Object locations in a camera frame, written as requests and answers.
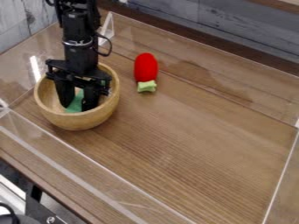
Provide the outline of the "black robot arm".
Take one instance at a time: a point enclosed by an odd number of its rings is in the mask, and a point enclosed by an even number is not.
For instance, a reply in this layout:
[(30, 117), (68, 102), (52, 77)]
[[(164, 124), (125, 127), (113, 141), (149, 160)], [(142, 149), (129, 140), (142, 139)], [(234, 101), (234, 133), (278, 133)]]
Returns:
[(46, 59), (46, 78), (53, 81), (60, 105), (66, 108), (74, 98), (74, 88), (82, 90), (81, 110), (98, 105), (101, 95), (108, 95), (110, 75), (98, 68), (98, 39), (110, 40), (98, 33), (100, 13), (96, 0), (45, 0), (54, 8), (62, 30), (64, 59)]

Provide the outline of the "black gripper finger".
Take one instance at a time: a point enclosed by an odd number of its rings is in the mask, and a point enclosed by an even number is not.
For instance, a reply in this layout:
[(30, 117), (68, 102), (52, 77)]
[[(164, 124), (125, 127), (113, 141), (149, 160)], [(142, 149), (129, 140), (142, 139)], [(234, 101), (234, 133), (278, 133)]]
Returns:
[(88, 111), (98, 105), (98, 90), (88, 86), (82, 89), (84, 97), (81, 100), (81, 110)]
[(72, 82), (65, 80), (54, 81), (56, 92), (60, 100), (60, 105), (66, 108), (74, 97), (74, 86)]

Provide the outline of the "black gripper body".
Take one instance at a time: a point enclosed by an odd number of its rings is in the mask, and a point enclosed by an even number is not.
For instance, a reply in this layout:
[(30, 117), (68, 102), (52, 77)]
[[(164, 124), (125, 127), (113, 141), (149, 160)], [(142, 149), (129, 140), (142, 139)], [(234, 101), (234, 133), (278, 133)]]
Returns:
[(109, 90), (110, 75), (98, 69), (98, 52), (94, 43), (72, 45), (62, 43), (64, 59), (46, 59), (46, 78), (53, 81), (68, 81), (74, 88), (84, 88), (86, 85), (105, 85), (105, 94)]

